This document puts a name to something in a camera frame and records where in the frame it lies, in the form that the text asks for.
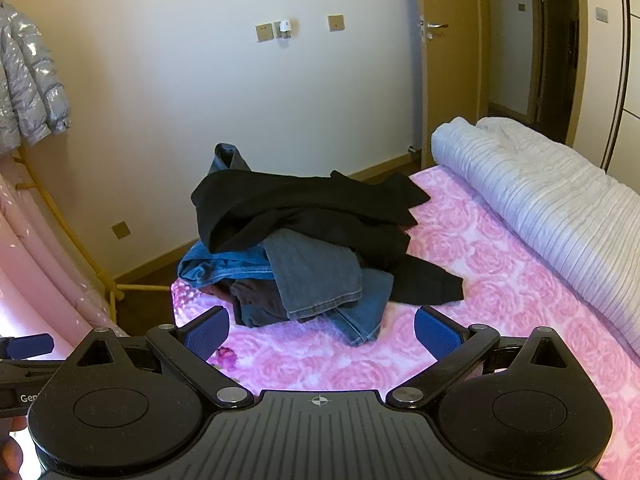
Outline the person's hand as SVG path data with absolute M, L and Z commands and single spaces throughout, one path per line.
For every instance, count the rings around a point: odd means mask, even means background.
M 26 427 L 27 422 L 25 416 L 1 419 L 1 480 L 21 480 L 20 469 L 24 460 L 23 450 L 11 437 L 11 434 L 12 432 L 22 431 Z

